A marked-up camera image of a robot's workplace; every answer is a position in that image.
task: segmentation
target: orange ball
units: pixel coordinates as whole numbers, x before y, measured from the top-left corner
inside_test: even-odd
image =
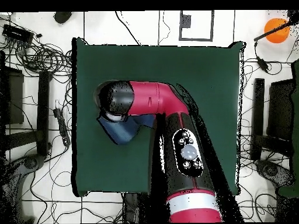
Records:
[[[285,19],[273,18],[267,22],[264,32],[267,33],[272,29],[275,29],[285,23],[287,23],[287,20]],[[284,29],[281,29],[279,31],[276,31],[275,33],[266,36],[266,38],[272,43],[281,43],[287,39],[289,33],[290,33],[290,27],[285,27]]]

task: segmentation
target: black border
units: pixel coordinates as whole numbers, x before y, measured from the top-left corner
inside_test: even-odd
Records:
[[[182,38],[182,16],[183,11],[180,11],[180,28],[179,28],[179,41],[207,41],[207,42],[213,42],[213,36],[214,36],[214,15],[215,11],[211,10],[212,18],[211,18],[211,33],[210,38]]]

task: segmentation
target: green table surface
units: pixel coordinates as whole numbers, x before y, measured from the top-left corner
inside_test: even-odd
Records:
[[[116,145],[96,121],[96,87],[107,80],[183,85],[196,101],[233,194],[240,52],[230,48],[87,45],[77,39],[77,174],[81,191],[147,192],[150,129]]]

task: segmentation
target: white floor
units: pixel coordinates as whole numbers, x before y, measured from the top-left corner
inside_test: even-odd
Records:
[[[132,34],[142,45],[156,46],[158,44],[158,20],[159,11],[145,11],[145,12],[118,12],[119,17],[123,22],[128,25]],[[74,12],[71,18],[65,24],[58,24],[55,22],[54,12],[38,12],[38,13],[14,13],[11,21],[27,28],[35,33],[41,33],[43,36],[40,38],[40,42],[43,44],[54,44],[61,48],[64,54],[71,49],[71,39],[73,37],[82,37],[89,44],[135,44],[135,41],[130,36],[126,28],[119,22],[114,12]],[[255,58],[253,49],[253,39],[263,33],[263,28],[267,20],[275,17],[286,18],[286,11],[283,10],[236,10],[234,16],[234,10],[215,10],[214,18],[214,40],[212,43],[199,42],[199,41],[178,41],[179,34],[179,11],[160,11],[160,34],[159,40],[161,46],[217,46],[228,47],[234,41],[246,42],[245,58]],[[0,20],[0,25],[3,26],[5,21]],[[265,38],[259,41],[257,47],[258,55],[265,61],[280,61],[286,62],[288,55],[291,53],[293,44],[298,36],[298,32],[294,29],[290,37],[281,44],[272,44]],[[288,62],[292,62],[299,58],[298,48],[294,48]],[[15,62],[15,57],[11,57],[11,62]],[[269,97],[269,86],[271,82],[280,81],[283,79],[290,79],[291,69],[287,64],[283,64],[282,71],[275,76],[268,75],[261,69],[258,69],[258,65],[254,62],[245,63],[245,73],[247,73],[248,83],[245,88],[245,95],[248,98],[252,96],[252,84],[255,78],[265,78],[265,100]],[[276,73],[280,69],[279,64],[273,64],[271,73]],[[60,76],[60,81],[67,80],[66,76]],[[37,101],[37,78],[25,78],[24,83],[24,97],[32,96]],[[59,101],[61,104],[64,101],[65,84],[61,84],[55,80],[52,81],[50,86],[50,108],[55,108],[55,104]],[[31,98],[26,98],[24,103],[33,103]],[[242,112],[246,112],[251,108],[252,102],[244,97]],[[265,130],[267,123],[267,103],[265,103]],[[24,104],[23,109],[27,114],[33,128],[36,128],[36,113],[37,107]],[[70,113],[65,112],[65,119],[68,121],[71,118]],[[242,134],[249,135],[249,128],[251,126],[251,111],[247,111],[243,115],[242,120]],[[12,125],[11,128],[30,128],[28,122],[24,121],[22,125]],[[50,129],[57,130],[57,120],[50,116]],[[19,132],[20,130],[11,130],[11,133]],[[49,131],[49,140],[53,140],[59,134],[58,131]],[[30,148],[34,148],[35,144],[26,145],[21,148],[11,150],[10,159],[14,160],[26,153]],[[61,138],[58,137],[54,141],[53,156],[60,154],[64,150],[61,142]],[[36,173],[36,178],[33,187],[34,193],[45,201],[54,201],[52,211],[55,209],[55,219],[58,223],[96,223],[101,220],[99,216],[115,217],[121,210],[122,200],[119,193],[108,192],[92,192],[87,197],[77,198],[73,195],[70,185],[70,172],[71,171],[71,154],[69,149],[67,153],[58,159],[51,161],[51,164],[45,164]],[[249,163],[246,160],[242,160],[243,164]],[[53,181],[48,173],[51,169],[51,176],[53,180],[56,178],[57,185],[53,185]],[[284,160],[283,166],[288,166],[288,161]],[[257,172],[248,167],[244,167],[240,172],[239,183],[242,186],[241,194],[236,196],[236,199],[240,203],[240,209],[244,218],[250,218],[254,213],[252,219],[246,221],[259,221],[256,213],[252,208],[252,198],[257,197],[260,193],[271,193],[274,195],[273,186],[261,178]],[[30,190],[30,183],[32,182],[33,175],[30,174],[23,186],[23,209],[26,215],[35,216],[36,221],[46,208],[45,203],[38,201]],[[275,202],[268,196],[262,196],[258,200],[258,204],[267,209],[267,205],[270,204],[275,207]],[[263,221],[273,221],[273,217],[268,213],[260,215]],[[51,217],[51,202],[48,202],[48,207],[45,214],[42,216],[40,223],[53,223],[54,220]]]

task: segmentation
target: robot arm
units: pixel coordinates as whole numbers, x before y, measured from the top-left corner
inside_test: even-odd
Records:
[[[112,121],[127,116],[164,114],[164,169],[170,222],[221,222],[214,187],[189,111],[176,90],[159,82],[113,81],[99,94],[101,110]]]

